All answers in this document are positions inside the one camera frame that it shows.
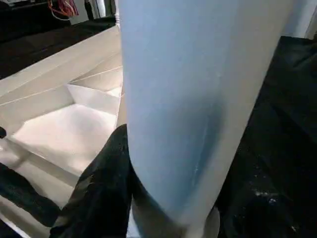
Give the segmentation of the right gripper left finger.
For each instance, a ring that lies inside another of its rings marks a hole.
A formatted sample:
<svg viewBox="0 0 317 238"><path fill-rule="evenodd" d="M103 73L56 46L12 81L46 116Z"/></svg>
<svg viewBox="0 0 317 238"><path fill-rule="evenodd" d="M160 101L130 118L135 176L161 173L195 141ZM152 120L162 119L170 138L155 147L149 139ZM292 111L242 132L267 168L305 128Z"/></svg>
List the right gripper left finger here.
<svg viewBox="0 0 317 238"><path fill-rule="evenodd" d="M131 200L131 163L123 124L81 174L50 237L124 238Z"/></svg>

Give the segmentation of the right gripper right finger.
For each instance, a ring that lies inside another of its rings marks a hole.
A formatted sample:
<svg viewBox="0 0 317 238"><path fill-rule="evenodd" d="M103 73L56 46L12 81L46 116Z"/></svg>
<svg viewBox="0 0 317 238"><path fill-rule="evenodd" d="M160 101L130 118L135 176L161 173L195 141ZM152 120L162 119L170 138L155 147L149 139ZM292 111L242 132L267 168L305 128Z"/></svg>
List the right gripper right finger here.
<svg viewBox="0 0 317 238"><path fill-rule="evenodd" d="M221 237L316 237L316 188L313 155L266 155L240 145L216 201Z"/></svg>

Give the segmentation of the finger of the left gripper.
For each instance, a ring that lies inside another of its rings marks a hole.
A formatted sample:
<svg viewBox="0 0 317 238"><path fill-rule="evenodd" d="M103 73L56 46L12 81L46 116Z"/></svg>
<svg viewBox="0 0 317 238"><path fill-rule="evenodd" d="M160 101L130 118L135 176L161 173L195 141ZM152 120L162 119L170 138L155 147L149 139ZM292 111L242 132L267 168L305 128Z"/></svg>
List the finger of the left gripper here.
<svg viewBox="0 0 317 238"><path fill-rule="evenodd" d="M0 165L0 195L46 227L52 227L60 213L52 200L37 193L25 177L4 164Z"/></svg>

